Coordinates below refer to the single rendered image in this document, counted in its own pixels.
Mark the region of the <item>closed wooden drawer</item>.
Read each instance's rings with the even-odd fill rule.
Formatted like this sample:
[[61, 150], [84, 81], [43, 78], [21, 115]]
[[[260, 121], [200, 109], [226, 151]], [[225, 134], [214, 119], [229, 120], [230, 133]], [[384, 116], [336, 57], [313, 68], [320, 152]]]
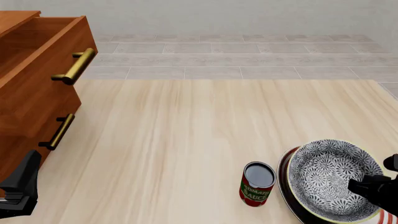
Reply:
[[81, 105], [73, 86], [61, 85], [47, 96], [49, 99], [36, 106], [34, 114], [28, 115], [27, 124], [22, 129], [27, 133], [17, 136], [0, 134], [0, 182], [9, 177], [33, 149], [41, 154], [40, 164], [43, 164], [52, 151], [38, 147], [38, 143], [51, 140], [61, 125], [61, 122], [56, 121], [57, 117], [76, 113]]

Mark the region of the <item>wooden cabinet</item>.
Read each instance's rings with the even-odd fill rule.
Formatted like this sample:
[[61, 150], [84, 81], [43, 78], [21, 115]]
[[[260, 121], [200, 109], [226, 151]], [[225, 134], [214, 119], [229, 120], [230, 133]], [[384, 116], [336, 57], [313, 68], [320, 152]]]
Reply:
[[74, 84], [98, 53], [86, 16], [0, 11], [0, 182], [31, 150], [43, 158], [81, 105]]

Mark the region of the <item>black and white patterned bowl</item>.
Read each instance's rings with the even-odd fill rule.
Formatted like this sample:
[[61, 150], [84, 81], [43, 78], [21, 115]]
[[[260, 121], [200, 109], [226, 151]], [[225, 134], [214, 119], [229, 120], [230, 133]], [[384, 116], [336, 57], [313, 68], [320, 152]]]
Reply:
[[348, 189], [350, 180], [382, 175], [366, 151], [347, 141], [321, 139], [299, 147], [289, 160], [287, 181], [295, 199], [312, 215], [337, 223], [360, 223], [381, 210]]

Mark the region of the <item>tomato sauce tin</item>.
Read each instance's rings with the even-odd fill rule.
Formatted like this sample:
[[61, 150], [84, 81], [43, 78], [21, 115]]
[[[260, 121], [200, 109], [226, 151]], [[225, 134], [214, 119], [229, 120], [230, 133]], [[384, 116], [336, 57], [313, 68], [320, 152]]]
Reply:
[[267, 202], [276, 180], [277, 175], [269, 165], [250, 162], [243, 169], [239, 196], [246, 205], [261, 207]]

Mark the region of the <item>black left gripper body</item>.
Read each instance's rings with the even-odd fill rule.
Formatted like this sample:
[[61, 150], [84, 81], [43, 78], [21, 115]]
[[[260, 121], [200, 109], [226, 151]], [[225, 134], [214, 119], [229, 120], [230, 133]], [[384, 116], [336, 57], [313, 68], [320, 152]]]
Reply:
[[29, 216], [32, 214], [38, 199], [36, 187], [25, 190], [2, 188], [5, 197], [0, 198], [0, 216]]

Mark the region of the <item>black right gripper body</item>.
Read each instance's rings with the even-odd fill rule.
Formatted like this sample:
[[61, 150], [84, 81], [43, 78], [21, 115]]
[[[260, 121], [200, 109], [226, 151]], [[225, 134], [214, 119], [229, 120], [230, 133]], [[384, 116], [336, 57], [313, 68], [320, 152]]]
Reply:
[[375, 175], [376, 205], [398, 218], [398, 176], [395, 179]]

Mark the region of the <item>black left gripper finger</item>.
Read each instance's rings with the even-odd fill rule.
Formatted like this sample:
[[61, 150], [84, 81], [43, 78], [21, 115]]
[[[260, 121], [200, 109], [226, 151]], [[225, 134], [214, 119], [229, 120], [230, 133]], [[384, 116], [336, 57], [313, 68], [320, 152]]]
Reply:
[[0, 183], [6, 194], [37, 194], [37, 177], [41, 154], [29, 151], [16, 169]]

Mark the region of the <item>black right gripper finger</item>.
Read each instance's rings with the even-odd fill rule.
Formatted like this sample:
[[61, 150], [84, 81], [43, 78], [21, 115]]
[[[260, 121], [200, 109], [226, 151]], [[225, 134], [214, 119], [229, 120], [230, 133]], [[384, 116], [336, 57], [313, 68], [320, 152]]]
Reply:
[[360, 195], [370, 201], [371, 203], [376, 203], [375, 198], [375, 178], [374, 175], [365, 175], [361, 182], [350, 179], [348, 184], [348, 190], [356, 195]]

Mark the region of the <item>open wooden drawer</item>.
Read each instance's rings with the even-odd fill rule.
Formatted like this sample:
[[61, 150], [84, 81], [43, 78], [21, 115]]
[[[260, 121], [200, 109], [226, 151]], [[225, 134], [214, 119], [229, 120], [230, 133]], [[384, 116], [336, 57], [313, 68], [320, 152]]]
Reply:
[[0, 37], [0, 115], [19, 124], [61, 85], [72, 54], [96, 48], [86, 16], [35, 17]]

